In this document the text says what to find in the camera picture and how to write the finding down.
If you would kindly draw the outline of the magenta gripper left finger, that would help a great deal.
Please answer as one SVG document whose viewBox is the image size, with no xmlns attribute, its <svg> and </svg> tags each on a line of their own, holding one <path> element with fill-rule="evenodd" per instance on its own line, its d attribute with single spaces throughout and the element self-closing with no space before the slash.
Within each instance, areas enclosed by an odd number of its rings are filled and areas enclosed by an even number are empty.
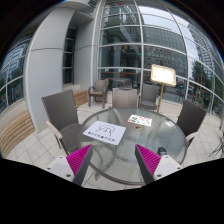
<svg viewBox="0 0 224 224">
<path fill-rule="evenodd" d="M 46 168 L 56 176 L 81 186 L 93 154 L 92 145 L 87 145 L 68 156 L 58 156 Z"/>
</svg>

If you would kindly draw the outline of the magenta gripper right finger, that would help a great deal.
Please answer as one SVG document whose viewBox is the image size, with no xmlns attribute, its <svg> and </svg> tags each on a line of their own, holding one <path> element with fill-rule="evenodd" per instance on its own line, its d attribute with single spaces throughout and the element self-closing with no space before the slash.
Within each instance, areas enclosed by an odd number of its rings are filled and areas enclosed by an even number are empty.
<svg viewBox="0 0 224 224">
<path fill-rule="evenodd" d="M 152 183 L 182 169 L 168 154 L 159 154 L 138 144 L 135 145 L 135 156 L 145 184 Z"/>
</svg>

